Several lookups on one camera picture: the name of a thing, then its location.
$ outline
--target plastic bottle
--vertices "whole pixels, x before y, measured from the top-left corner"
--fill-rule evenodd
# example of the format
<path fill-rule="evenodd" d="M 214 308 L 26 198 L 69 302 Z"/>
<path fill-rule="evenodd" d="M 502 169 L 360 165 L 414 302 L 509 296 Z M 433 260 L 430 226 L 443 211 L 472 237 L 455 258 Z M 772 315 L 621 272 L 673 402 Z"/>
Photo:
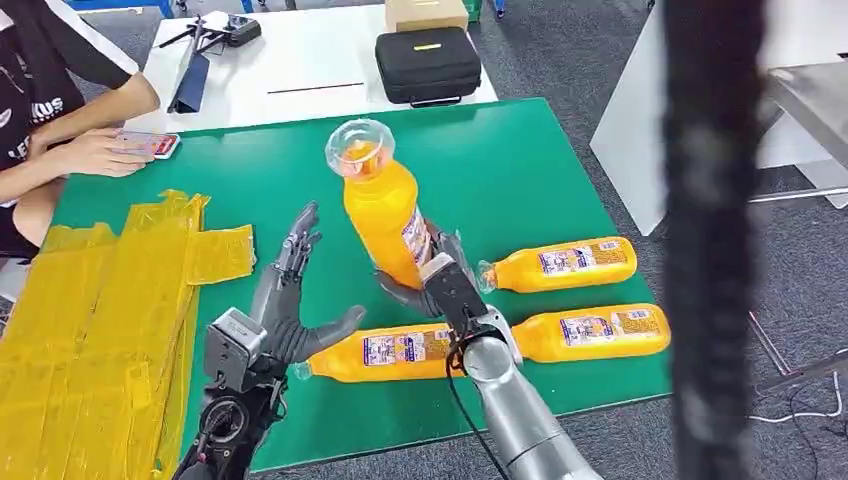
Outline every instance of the plastic bottle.
<path fill-rule="evenodd" d="M 330 136 L 327 164 L 344 177 L 344 206 L 376 268 L 421 288 L 418 267 L 430 259 L 430 233 L 418 210 L 415 177 L 394 160 L 389 128 L 368 119 Z"/>
<path fill-rule="evenodd" d="M 603 237 L 519 250 L 494 264 L 478 264 L 480 290 L 519 293 L 602 285 L 636 272 L 636 252 L 626 238 Z"/>
<path fill-rule="evenodd" d="M 444 377 L 448 331 L 445 323 L 360 330 L 299 364 L 295 375 L 345 383 Z"/>
<path fill-rule="evenodd" d="M 448 332 L 445 323 L 360 330 L 295 366 L 295 375 L 345 383 L 442 378 Z M 650 355 L 671 339 L 662 310 L 646 303 L 542 313 L 512 334 L 524 358 L 542 363 Z"/>
<path fill-rule="evenodd" d="M 648 303 L 541 313 L 512 335 L 524 358 L 542 363 L 650 355 L 671 341 L 665 314 Z"/>

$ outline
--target clear plastic cup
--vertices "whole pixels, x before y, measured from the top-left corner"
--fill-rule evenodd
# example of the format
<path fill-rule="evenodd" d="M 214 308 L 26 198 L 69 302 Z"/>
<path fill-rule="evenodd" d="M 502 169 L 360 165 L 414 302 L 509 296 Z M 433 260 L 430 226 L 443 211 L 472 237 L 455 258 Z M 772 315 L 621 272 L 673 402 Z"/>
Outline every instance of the clear plastic cup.
<path fill-rule="evenodd" d="M 327 165 L 333 171 L 357 180 L 378 174 L 394 153 L 395 139 L 389 127 L 367 118 L 342 124 L 324 148 Z"/>

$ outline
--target green mat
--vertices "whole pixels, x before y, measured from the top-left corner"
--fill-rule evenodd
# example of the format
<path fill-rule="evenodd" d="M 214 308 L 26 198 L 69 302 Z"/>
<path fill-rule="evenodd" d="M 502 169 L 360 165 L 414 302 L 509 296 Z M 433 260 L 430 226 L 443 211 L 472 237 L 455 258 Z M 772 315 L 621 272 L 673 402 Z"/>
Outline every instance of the green mat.
<path fill-rule="evenodd" d="M 559 123 L 542 99 L 368 115 L 394 132 L 396 158 L 416 176 L 425 216 L 459 229 L 468 259 L 497 260 L 524 247 L 615 234 Z M 346 118 L 211 130 L 183 135 L 170 160 L 123 179 L 74 175 L 55 224 L 105 221 L 118 232 L 130 204 L 155 201 L 167 188 L 212 197 L 207 229 L 251 223 L 257 271 L 272 259 L 306 202 L 320 203 L 317 245 L 306 272 L 302 317 L 310 326 L 362 304 L 362 328 L 427 323 L 390 301 L 372 278 L 367 253 L 342 206 L 342 180 L 327 167 L 324 144 Z M 201 289 L 199 325 L 231 306 L 249 311 L 258 274 Z M 494 292 L 511 324 L 540 312 L 651 302 L 640 275 L 615 285 L 519 295 Z M 198 331 L 188 424 L 200 411 L 203 334 Z M 556 414 L 667 394 L 665 352 L 642 358 L 561 364 L 528 362 L 523 371 Z M 459 391 L 482 426 L 479 399 L 466 379 Z M 386 449 L 469 431 L 445 380 L 342 384 L 290 379 L 288 418 L 257 454 L 254 470 Z"/>

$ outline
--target bottle label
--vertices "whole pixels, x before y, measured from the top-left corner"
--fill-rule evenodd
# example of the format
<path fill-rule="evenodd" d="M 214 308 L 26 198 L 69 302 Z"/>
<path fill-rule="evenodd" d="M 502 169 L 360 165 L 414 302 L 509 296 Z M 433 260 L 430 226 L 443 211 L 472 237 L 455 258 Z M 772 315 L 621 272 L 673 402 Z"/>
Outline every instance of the bottle label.
<path fill-rule="evenodd" d="M 627 256 L 615 240 L 539 254 L 542 273 L 549 277 L 625 263 Z"/>
<path fill-rule="evenodd" d="M 599 316 L 564 317 L 560 326 L 568 346 L 598 345 L 615 340 L 659 336 L 660 327 L 649 310 L 613 313 L 608 321 Z"/>
<path fill-rule="evenodd" d="M 366 337 L 363 363 L 369 367 L 444 360 L 450 348 L 448 330 Z"/>
<path fill-rule="evenodd" d="M 409 219 L 406 226 L 401 232 L 403 241 L 406 243 L 406 248 L 415 259 L 415 264 L 419 267 L 430 260 L 430 232 L 427 230 L 427 222 L 415 206 L 415 211 L 412 213 L 412 218 Z"/>

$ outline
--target person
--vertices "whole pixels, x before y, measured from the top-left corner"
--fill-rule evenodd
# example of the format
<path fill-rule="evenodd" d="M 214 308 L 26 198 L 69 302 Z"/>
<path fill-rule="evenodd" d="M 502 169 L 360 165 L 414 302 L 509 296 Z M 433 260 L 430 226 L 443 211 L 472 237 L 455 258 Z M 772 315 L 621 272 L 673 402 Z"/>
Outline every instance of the person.
<path fill-rule="evenodd" d="M 69 72 L 110 90 L 86 104 Z M 0 0 L 0 255 L 38 252 L 67 175 L 152 161 L 103 127 L 158 107 L 138 65 L 62 0 Z"/>

